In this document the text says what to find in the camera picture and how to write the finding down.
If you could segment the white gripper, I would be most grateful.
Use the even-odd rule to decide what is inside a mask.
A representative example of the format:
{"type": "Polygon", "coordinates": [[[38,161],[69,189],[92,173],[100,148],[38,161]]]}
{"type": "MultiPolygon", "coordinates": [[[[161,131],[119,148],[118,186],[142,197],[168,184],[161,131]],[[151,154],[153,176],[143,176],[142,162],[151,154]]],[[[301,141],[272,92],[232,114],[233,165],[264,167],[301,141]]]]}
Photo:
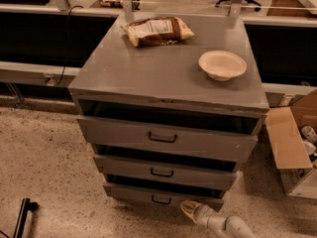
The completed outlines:
{"type": "Polygon", "coordinates": [[[208,205],[192,200],[184,200],[180,203],[182,212],[194,223],[212,229],[213,231],[224,231],[226,217],[216,212],[208,205]]]}

